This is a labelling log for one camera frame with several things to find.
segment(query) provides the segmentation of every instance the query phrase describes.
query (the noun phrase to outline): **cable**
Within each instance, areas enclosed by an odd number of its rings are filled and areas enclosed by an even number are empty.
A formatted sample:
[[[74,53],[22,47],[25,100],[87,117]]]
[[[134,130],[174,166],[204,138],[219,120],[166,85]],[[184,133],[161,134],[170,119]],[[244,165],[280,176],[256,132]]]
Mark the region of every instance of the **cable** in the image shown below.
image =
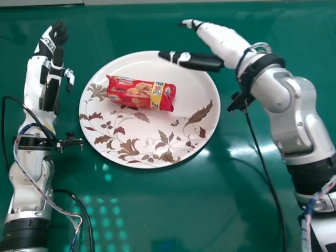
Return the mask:
[[[260,157],[262,168],[264,169],[266,178],[267,178],[267,180],[269,182],[269,189],[270,189],[270,191],[272,193],[272,196],[274,198],[274,201],[275,201],[275,204],[276,204],[276,207],[277,207],[277,211],[278,211],[279,218],[280,218],[280,221],[281,221],[281,229],[282,229],[282,252],[286,252],[287,251],[287,235],[286,235],[286,227],[285,227],[284,214],[282,213],[282,209],[281,209],[281,205],[280,205],[280,201],[279,201],[278,195],[277,195],[277,193],[276,193],[276,191],[274,189],[274,185],[272,183],[272,180],[271,180],[271,178],[269,176],[269,173],[268,173],[268,170],[266,168],[266,164],[265,164],[264,158],[262,156],[262,153],[261,153],[258,141],[257,141],[257,137],[256,137],[256,135],[254,133],[254,130],[253,130],[253,127],[252,127],[252,123],[251,123],[250,117],[249,117],[248,112],[247,112],[247,104],[246,104],[246,109],[243,111],[243,114],[246,117],[246,121],[247,121],[248,127],[249,127],[249,129],[251,131],[252,138],[254,140],[254,144],[256,145],[256,148],[257,148],[257,151],[258,151],[258,154],[259,154],[259,157]]]
[[[44,135],[46,135],[47,141],[51,146],[54,146],[55,143],[53,139],[54,137],[51,137],[49,132],[45,129],[45,127],[42,125],[42,123],[38,120],[38,118],[34,115],[34,113],[27,108],[26,105],[24,105],[19,99],[12,97],[12,96],[4,96],[2,98],[2,112],[1,112],[1,146],[2,146],[2,154],[5,162],[5,167],[7,168],[7,171],[9,172],[9,166],[8,166],[8,161],[7,161],[7,155],[6,155],[6,147],[5,147],[5,109],[6,109],[6,100],[13,100],[16,101],[21,107],[24,108],[24,110],[27,111],[27,113],[35,120],[37,125],[40,127]]]
[[[36,182],[33,180],[33,178],[31,177],[31,175],[29,173],[26,172],[26,170],[23,168],[22,164],[20,163],[19,161],[19,158],[17,156],[17,150],[18,150],[18,145],[19,145],[19,142],[20,142],[20,139],[22,137],[22,135],[27,131],[29,130],[31,127],[33,127],[33,123],[29,124],[28,127],[24,127],[22,128],[22,130],[19,132],[19,134],[17,135],[15,141],[14,141],[14,145],[13,145],[13,155],[14,155],[14,160],[17,164],[17,166],[20,168],[20,170],[23,172],[23,174],[28,178],[28,180],[32,183],[32,185],[35,187],[35,189],[38,191],[38,193],[41,195],[41,197],[53,208],[55,209],[56,211],[58,211],[59,213],[61,214],[64,214],[70,221],[71,223],[73,224],[74,228],[75,228],[75,235],[73,237],[73,240],[72,240],[72,244],[71,244],[71,247],[70,247],[70,252],[73,251],[73,247],[75,245],[75,242],[76,242],[76,239],[77,239],[77,236],[79,235],[79,232],[80,232],[80,226],[81,224],[83,223],[83,219],[82,217],[77,214],[77,213],[71,213],[71,212],[68,212],[68,211],[65,211],[64,209],[62,209],[61,207],[59,207],[58,205],[56,205],[51,199],[48,198],[48,196],[42,192],[42,190],[39,188],[39,186],[36,184]],[[79,223],[76,223],[71,217],[76,217],[76,218],[79,218]]]
[[[22,135],[29,130],[31,127],[39,127],[41,129],[41,131],[44,133],[44,135],[47,138],[47,141],[49,142],[50,146],[53,146],[55,149],[56,145],[55,142],[57,142],[58,140],[56,139],[55,135],[49,131],[45,126],[43,126],[41,124],[41,122],[38,120],[38,118],[34,115],[34,113],[27,108],[26,105],[24,105],[19,99],[12,97],[12,96],[4,96],[2,99],[2,114],[1,114],[1,144],[2,144],[2,149],[3,149],[3,156],[4,156],[4,162],[5,162],[5,167],[7,168],[7,170],[9,171],[9,166],[8,166],[8,161],[7,161],[7,156],[6,156],[6,149],[5,149],[5,140],[4,140],[4,125],[5,125],[5,108],[6,108],[6,99],[10,99],[13,101],[16,101],[21,107],[24,108],[25,111],[27,111],[27,113],[35,120],[36,123],[31,123],[28,124],[26,126],[24,126],[21,131],[19,132],[19,134],[17,135],[17,137],[15,138],[14,144],[13,144],[13,155],[14,155],[14,160],[17,164],[17,166],[20,168],[20,170],[23,172],[23,174],[28,178],[28,180],[32,183],[32,185],[35,187],[35,189],[38,191],[38,193],[41,195],[41,197],[56,211],[64,214],[73,224],[76,232],[75,232],[75,236],[73,237],[72,240],[72,244],[70,247],[70,252],[73,251],[73,247],[75,245],[77,236],[79,235],[80,232],[80,227],[81,224],[83,222],[82,217],[77,214],[77,213],[70,213],[68,211],[63,210],[62,208],[60,208],[59,206],[57,206],[51,199],[48,198],[48,196],[42,192],[42,190],[39,188],[39,186],[36,184],[36,182],[33,180],[33,178],[31,177],[31,175],[29,173],[26,172],[26,170],[23,168],[23,166],[21,165],[19,158],[17,156],[17,150],[18,150],[18,145],[20,142],[20,139],[22,137]],[[79,218],[79,223],[75,222],[71,217],[76,217]]]
[[[79,198],[71,191],[66,190],[66,189],[57,189],[54,190],[54,193],[65,193],[68,194],[70,197],[72,197],[72,199],[78,204],[78,206],[80,207],[80,209],[82,210],[84,217],[88,223],[88,228],[89,228],[89,240],[90,240],[90,251],[91,252],[95,252],[95,241],[93,240],[93,231],[92,231],[92,224],[91,224],[91,220],[90,217],[88,215],[88,213],[86,212],[85,207],[83,206],[83,203],[79,200]]]
[[[321,190],[316,192],[306,204],[304,218],[301,222],[301,244],[302,251],[311,252],[310,222],[313,216],[314,205],[316,201],[325,196],[336,185],[336,175],[331,177],[330,181],[325,184]]]

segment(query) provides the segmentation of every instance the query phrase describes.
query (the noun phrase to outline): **silver robotic arm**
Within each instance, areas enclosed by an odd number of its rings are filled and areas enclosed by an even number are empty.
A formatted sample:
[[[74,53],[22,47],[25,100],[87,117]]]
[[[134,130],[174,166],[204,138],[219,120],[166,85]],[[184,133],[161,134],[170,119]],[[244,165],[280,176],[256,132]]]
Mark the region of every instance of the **silver robotic arm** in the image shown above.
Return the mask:
[[[233,29],[195,19],[181,23],[193,29],[215,57],[189,52],[159,52],[159,56],[182,67],[219,71],[235,69],[241,93],[236,94],[228,111],[243,110],[258,100],[268,114],[271,135],[286,162],[303,209],[312,196],[329,182],[336,172],[335,148],[316,112],[316,90],[303,77],[285,69],[285,61],[273,54],[265,43],[251,45]],[[336,251],[336,188],[316,201],[317,214],[311,227],[317,238],[317,251]]]
[[[36,120],[26,110],[26,119],[18,130],[20,141],[17,158],[25,172],[50,200],[54,196],[51,188],[54,174],[52,149],[62,152],[69,145],[82,146],[82,140],[75,139],[73,134],[69,134],[67,140],[57,140],[53,126],[58,115],[58,93],[62,77],[68,80],[68,92],[72,90],[75,81],[72,70],[63,68],[64,51],[60,46],[67,39],[66,27],[62,22],[50,26],[41,36],[27,65],[24,105],[45,130],[36,126]],[[9,179],[14,193],[5,221],[0,251],[47,252],[47,233],[52,208],[21,171],[17,162],[10,167]]]

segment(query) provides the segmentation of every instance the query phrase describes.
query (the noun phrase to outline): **biscuit packet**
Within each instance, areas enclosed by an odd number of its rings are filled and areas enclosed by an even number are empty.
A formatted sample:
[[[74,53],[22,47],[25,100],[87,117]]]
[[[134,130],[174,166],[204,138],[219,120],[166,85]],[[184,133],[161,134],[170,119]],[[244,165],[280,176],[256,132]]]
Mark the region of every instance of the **biscuit packet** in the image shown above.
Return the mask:
[[[173,84],[106,76],[110,81],[107,97],[114,103],[143,109],[174,110],[176,87]]]

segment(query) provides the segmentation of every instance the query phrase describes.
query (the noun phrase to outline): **green surface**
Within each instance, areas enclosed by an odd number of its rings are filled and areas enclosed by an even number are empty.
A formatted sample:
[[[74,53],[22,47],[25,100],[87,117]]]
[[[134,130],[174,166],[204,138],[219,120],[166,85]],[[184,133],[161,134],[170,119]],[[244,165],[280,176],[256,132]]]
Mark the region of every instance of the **green surface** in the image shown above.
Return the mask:
[[[83,138],[80,95],[91,76],[111,60],[142,50],[209,52],[191,30],[177,27],[183,19],[197,18],[232,27],[251,43],[270,43],[287,60],[290,71],[315,84],[317,109],[336,140],[335,2],[0,9],[2,94],[23,97],[27,60],[42,32],[58,18],[67,24],[70,37],[66,66],[76,74],[72,94],[62,86],[55,123],[59,137],[75,131]],[[258,174],[262,169],[248,126],[241,113],[224,109],[238,91],[234,72],[224,69],[212,77],[223,107],[218,128],[206,147],[185,162],[153,171],[130,169],[103,158],[87,141],[83,152],[69,148],[64,154],[55,153],[54,188],[72,190],[83,200],[94,224],[96,252],[280,251],[275,204]],[[24,114],[16,104],[8,107],[8,114],[9,146]],[[299,251],[300,209],[290,176],[271,142],[260,104],[250,107],[250,115],[283,207],[289,251]],[[13,189],[0,165],[3,229]],[[76,210],[64,195],[57,195],[56,201]],[[68,220],[54,213],[49,251],[66,251],[73,233]],[[88,251],[86,225],[81,244],[77,251]]]

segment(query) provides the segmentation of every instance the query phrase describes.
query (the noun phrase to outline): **white plate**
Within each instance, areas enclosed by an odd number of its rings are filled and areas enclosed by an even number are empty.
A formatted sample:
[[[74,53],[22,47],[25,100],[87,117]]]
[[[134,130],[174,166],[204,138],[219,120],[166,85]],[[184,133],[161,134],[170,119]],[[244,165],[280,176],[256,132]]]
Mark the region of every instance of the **white plate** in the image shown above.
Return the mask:
[[[108,79],[117,75],[176,85],[174,112],[139,109],[106,98]],[[158,57],[158,51],[125,55],[102,67],[86,85],[79,104],[82,131],[103,156],[134,168],[180,162],[209,140],[221,103],[206,72],[187,70]]]

